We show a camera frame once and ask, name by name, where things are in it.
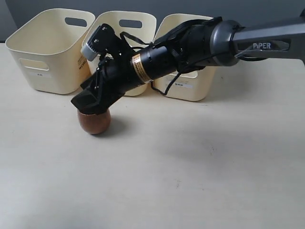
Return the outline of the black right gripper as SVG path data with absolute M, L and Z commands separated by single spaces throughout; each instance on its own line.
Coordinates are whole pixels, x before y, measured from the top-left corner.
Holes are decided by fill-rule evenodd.
M 82 114 L 102 114 L 128 91 L 167 74 L 167 48 L 132 49 L 99 63 L 99 70 L 81 83 L 71 103 Z

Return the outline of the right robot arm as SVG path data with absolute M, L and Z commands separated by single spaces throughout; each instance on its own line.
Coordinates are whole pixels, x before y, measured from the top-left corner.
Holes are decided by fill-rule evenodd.
M 170 73 L 202 70 L 207 66 L 234 66 L 239 61 L 305 58 L 305 17 L 293 17 L 244 27 L 221 17 L 182 22 L 152 42 L 121 32 L 107 23 L 98 26 L 81 50 L 99 62 L 81 84 L 71 103 L 83 114 L 107 111 L 127 91 Z

